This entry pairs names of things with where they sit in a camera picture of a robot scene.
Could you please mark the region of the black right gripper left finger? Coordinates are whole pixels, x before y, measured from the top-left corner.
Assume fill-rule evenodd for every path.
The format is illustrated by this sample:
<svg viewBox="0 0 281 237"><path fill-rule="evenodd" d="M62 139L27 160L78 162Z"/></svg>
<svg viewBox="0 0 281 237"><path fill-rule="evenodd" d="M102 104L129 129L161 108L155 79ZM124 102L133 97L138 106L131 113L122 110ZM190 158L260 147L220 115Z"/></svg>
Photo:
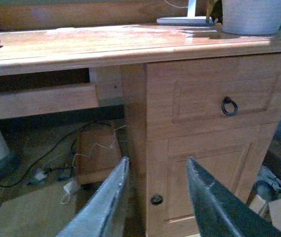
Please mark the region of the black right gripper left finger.
<svg viewBox="0 0 281 237"><path fill-rule="evenodd" d="M129 198L129 158L123 157L58 237L123 236Z"/></svg>

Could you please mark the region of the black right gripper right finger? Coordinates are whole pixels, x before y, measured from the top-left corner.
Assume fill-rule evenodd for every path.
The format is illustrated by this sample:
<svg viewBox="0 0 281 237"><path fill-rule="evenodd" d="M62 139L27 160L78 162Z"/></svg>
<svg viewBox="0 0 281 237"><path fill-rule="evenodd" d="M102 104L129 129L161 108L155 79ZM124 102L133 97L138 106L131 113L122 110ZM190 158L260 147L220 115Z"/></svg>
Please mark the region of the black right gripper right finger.
<svg viewBox="0 0 281 237"><path fill-rule="evenodd" d="M281 237L281 231L240 201L193 157L188 189L201 237Z"/></svg>

